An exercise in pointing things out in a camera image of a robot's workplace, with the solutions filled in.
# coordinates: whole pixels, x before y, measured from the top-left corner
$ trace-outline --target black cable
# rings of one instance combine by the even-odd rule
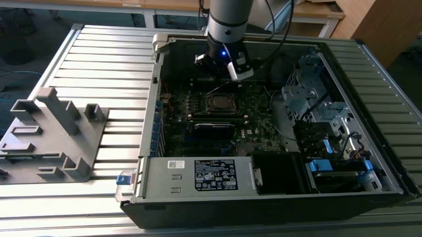
[[[348,139],[349,139],[353,135],[357,135],[357,134],[359,134],[357,132],[351,132],[351,133],[347,135],[345,140],[344,140],[344,143],[343,143],[343,146],[341,146],[341,150],[340,150],[340,152],[339,152],[339,154],[337,154],[337,159],[340,159],[341,156],[344,155],[344,150],[345,150],[345,146],[347,146],[347,141],[348,141]]]
[[[301,114],[299,120],[301,120],[301,119],[304,118],[304,116],[312,112],[312,110],[316,108],[317,105],[320,105],[320,103],[323,102],[323,100],[324,100],[327,97],[328,97],[328,92],[325,92],[325,93],[323,94],[323,96],[316,100],[315,104],[304,111],[304,113]]]
[[[284,44],[284,42],[285,42],[285,38],[287,38],[288,30],[289,30],[289,25],[291,25],[291,19],[292,19],[295,1],[293,1],[293,0],[289,0],[289,3],[291,3],[289,18],[288,18],[288,22],[287,22],[287,29],[285,29],[285,33],[284,33],[283,40],[281,40],[281,42],[279,43],[279,45],[277,45],[275,51],[269,54],[269,56],[268,56],[265,59],[263,59],[261,64],[265,63],[265,62],[273,57],[273,55],[276,54],[277,50],[280,49],[280,47],[283,46],[283,44]]]
[[[273,14],[272,14],[272,10],[271,10],[271,6],[269,6],[269,3],[268,3],[268,0],[264,0],[264,2],[265,2],[265,5],[268,7],[269,14],[271,14],[271,19],[272,19],[272,33],[271,33],[271,36],[268,38],[265,38],[264,40],[271,40],[273,38],[273,35],[275,35],[275,18],[273,18]]]

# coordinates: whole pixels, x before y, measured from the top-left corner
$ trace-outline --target aluminum extrusion table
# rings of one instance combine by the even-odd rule
[[[126,27],[74,25],[64,39],[40,87],[54,87],[61,100],[77,107],[97,103],[109,108],[97,160],[86,183],[0,186],[0,236],[133,236],[279,233],[341,228],[344,235],[420,233],[422,201],[373,210],[347,221],[289,223],[201,229],[141,230],[124,215],[113,195],[116,175],[132,170],[142,131],[152,36],[197,34]],[[327,43],[378,125],[415,182],[422,185],[422,116],[365,46],[352,40],[291,37]],[[130,195],[125,186],[124,195]]]

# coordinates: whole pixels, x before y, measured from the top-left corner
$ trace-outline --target cable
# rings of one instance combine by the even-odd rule
[[[10,102],[10,103],[14,103],[16,101],[13,101],[13,100],[4,100],[4,99],[0,99],[0,101],[2,101],[2,102]]]
[[[285,42],[285,38],[287,38],[287,34],[288,34],[288,30],[289,30],[289,23],[291,23],[291,19],[292,19],[292,13],[293,13],[293,7],[295,7],[295,1],[293,0],[289,0],[289,4],[291,4],[291,8],[289,8],[289,18],[288,18],[288,22],[287,22],[287,29],[285,29],[285,33],[284,33],[284,37],[283,37],[283,40],[281,42],[279,43],[275,51],[269,54],[269,56],[263,59],[261,61],[261,64],[265,63],[265,61],[268,61],[272,56],[276,54],[277,50],[280,49],[280,47],[283,46],[284,42]]]
[[[271,94],[269,94],[269,92],[267,91],[265,86],[263,86],[263,89],[264,89],[264,91],[265,91],[265,94],[271,97]]]
[[[352,137],[352,135],[357,135],[357,134],[359,134],[357,132],[351,132],[351,133],[347,135],[345,140],[344,140],[344,143],[343,143],[343,145],[341,145],[341,150],[340,150],[340,152],[337,153],[337,158],[339,158],[339,159],[341,158],[341,156],[343,156],[343,154],[344,154],[344,150],[345,150],[345,146],[347,146],[347,141],[348,141],[348,139]]]
[[[316,106],[323,102],[323,100],[328,97],[328,92],[323,94],[323,96],[317,99],[315,104],[304,111],[301,114],[299,120],[303,120],[304,116],[311,113],[311,111],[316,108]]]
[[[268,0],[264,0],[264,2],[265,2],[265,5],[268,7],[271,19],[272,19],[272,33],[271,33],[271,36],[268,38],[265,38],[264,40],[271,40],[273,38],[273,35],[275,35],[275,18],[273,18],[272,9],[271,9]]]
[[[357,139],[356,142],[360,145],[360,148],[359,148],[357,152],[351,156],[351,159],[357,158],[357,155],[364,151],[364,145],[361,144],[360,139]]]
[[[189,20],[191,20],[191,17],[187,18],[187,20],[185,20],[185,22],[184,22],[184,25],[187,24],[187,22],[188,22]]]
[[[277,130],[276,127],[275,127],[275,130],[277,131],[279,135],[281,135],[284,138],[287,138],[288,140],[292,140],[292,141],[297,142],[296,139],[292,139],[292,138],[287,137],[287,136]]]
[[[208,95],[211,92],[213,92],[216,89],[219,89],[221,86],[224,86],[227,83],[229,83],[229,81],[228,82],[225,82],[225,83],[223,83],[219,87],[216,87],[212,91],[209,91],[205,95]]]
[[[9,75],[9,74],[13,74],[13,73],[16,73],[16,74],[36,74],[36,75],[38,75],[38,76],[42,75],[41,73],[37,73],[37,72],[33,72],[33,71],[16,71],[16,72],[9,72],[9,71],[2,70],[2,69],[0,69],[0,71],[4,71],[4,72],[5,72],[4,74],[0,75],[0,77],[2,77],[2,76],[5,76],[5,75]]]

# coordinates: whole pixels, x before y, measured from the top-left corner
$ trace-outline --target wooden table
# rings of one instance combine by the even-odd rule
[[[0,0],[2,7],[48,10],[137,13],[145,27],[156,27],[156,15],[197,16],[197,0]],[[323,24],[319,37],[329,37],[344,14],[332,12],[324,3],[304,2],[295,7],[292,22]]]

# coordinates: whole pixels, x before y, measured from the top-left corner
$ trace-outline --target motherboard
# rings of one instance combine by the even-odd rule
[[[165,157],[245,156],[279,151],[271,96],[256,82],[164,81]]]

